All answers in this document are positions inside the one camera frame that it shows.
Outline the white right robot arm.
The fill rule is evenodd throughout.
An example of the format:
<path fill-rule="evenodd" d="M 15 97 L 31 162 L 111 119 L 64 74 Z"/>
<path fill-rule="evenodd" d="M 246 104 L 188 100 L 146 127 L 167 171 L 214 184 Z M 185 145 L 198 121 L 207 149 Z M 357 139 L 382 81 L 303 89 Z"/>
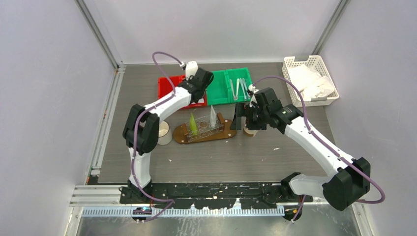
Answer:
<path fill-rule="evenodd" d="M 283 106 L 272 88 L 250 86 L 248 103 L 238 103 L 231 123 L 240 130 L 241 119 L 250 131 L 276 128 L 310 154 L 325 171 L 325 177 L 299 172 L 281 180 L 281 197 L 293 202 L 300 195 L 324 198 L 334 209 L 343 211 L 370 190 L 370 163 L 341 151 L 308 121 L 305 114 L 290 104 Z"/>

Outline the shiny metal cup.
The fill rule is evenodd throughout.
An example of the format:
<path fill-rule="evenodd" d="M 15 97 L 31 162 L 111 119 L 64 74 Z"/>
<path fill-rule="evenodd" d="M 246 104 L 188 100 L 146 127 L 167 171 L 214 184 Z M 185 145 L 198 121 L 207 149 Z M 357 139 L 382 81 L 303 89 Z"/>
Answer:
<path fill-rule="evenodd" d="M 243 131 L 244 131 L 245 135 L 248 136 L 248 137 L 254 137 L 258 133 L 257 130 L 248 129 L 246 125 L 243 127 Z"/>

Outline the grey toothpaste tube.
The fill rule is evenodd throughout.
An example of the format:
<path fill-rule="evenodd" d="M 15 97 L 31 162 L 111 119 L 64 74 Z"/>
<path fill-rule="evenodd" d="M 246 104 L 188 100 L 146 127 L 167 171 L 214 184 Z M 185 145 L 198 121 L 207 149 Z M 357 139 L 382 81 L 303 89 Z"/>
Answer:
<path fill-rule="evenodd" d="M 214 110 L 214 107 L 211 105 L 210 106 L 210 128 L 214 129 L 216 127 L 216 124 L 217 124 L 216 112 Z"/>

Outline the lime green toothpaste tube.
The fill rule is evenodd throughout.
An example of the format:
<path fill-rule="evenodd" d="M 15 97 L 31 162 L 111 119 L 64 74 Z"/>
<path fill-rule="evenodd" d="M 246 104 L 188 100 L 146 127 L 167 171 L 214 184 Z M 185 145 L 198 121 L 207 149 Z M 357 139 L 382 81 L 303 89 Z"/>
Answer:
<path fill-rule="evenodd" d="M 190 127 L 190 131 L 191 131 L 191 134 L 194 136 L 194 135 L 197 135 L 198 134 L 198 127 L 197 127 L 197 124 L 196 124 L 196 122 L 195 122 L 195 118 L 194 118 L 194 116 L 193 116 L 193 113 L 191 113 L 191 115 L 190 115 L 190 119 L 189 119 L 189 127 Z"/>

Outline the clear acrylic wooden rack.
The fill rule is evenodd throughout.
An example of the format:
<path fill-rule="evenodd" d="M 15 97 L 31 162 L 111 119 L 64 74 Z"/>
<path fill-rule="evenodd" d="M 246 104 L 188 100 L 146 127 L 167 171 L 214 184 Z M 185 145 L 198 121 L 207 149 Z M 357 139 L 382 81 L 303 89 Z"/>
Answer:
<path fill-rule="evenodd" d="M 224 126 L 224 124 L 222 124 L 220 119 L 217 117 L 216 127 L 214 129 L 211 129 L 210 128 L 210 115 L 200 117 L 200 118 L 195 118 L 195 122 L 196 122 L 198 130 L 199 130 L 198 133 L 200 133 L 202 131 L 215 130 L 215 129 L 218 129 L 218 128 Z M 187 130 L 190 131 L 189 122 L 186 122 L 186 124 L 188 126 Z"/>

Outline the white enamel mug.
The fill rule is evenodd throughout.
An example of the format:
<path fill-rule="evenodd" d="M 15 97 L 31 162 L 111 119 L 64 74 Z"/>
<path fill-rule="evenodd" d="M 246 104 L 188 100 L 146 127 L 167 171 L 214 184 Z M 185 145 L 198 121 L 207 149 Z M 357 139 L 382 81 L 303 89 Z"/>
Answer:
<path fill-rule="evenodd" d="M 172 140 L 172 130 L 169 126 L 169 124 L 166 121 L 162 121 L 159 124 L 159 130 L 158 130 L 158 144 L 159 145 L 167 145 Z"/>

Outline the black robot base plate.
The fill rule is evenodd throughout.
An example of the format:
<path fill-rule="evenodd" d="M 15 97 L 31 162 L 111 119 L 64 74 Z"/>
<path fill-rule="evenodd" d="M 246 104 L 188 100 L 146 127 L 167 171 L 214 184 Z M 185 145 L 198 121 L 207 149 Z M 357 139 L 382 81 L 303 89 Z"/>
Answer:
<path fill-rule="evenodd" d="M 142 191 L 132 183 L 119 187 L 120 203 L 145 204 L 158 209 L 271 209 L 276 204 L 298 205 L 302 196 L 273 182 L 150 183 Z"/>

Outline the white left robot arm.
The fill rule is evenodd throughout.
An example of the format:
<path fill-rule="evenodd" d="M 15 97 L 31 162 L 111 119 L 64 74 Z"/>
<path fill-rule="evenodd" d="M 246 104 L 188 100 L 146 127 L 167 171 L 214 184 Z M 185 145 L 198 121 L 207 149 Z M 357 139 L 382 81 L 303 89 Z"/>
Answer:
<path fill-rule="evenodd" d="M 185 80 L 153 103 L 132 106 L 122 132 L 131 162 L 127 187 L 140 204 L 151 197 L 147 187 L 151 183 L 150 157 L 159 140 L 161 122 L 181 108 L 201 100 L 214 79 L 212 72 L 199 67 L 195 61 L 181 66 L 185 70 Z"/>

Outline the brown oval wooden tray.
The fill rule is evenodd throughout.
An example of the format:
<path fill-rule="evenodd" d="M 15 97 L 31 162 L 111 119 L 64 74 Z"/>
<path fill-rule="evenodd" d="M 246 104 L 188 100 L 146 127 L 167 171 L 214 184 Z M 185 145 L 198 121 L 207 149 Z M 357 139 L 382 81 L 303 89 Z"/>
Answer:
<path fill-rule="evenodd" d="M 224 126 L 210 131 L 202 131 L 199 134 L 192 136 L 191 131 L 188 131 L 186 123 L 176 127 L 173 131 L 173 139 L 179 144 L 191 144 L 198 142 L 216 141 L 222 139 L 229 139 L 237 134 L 236 130 L 230 129 L 230 122 L 225 122 Z"/>

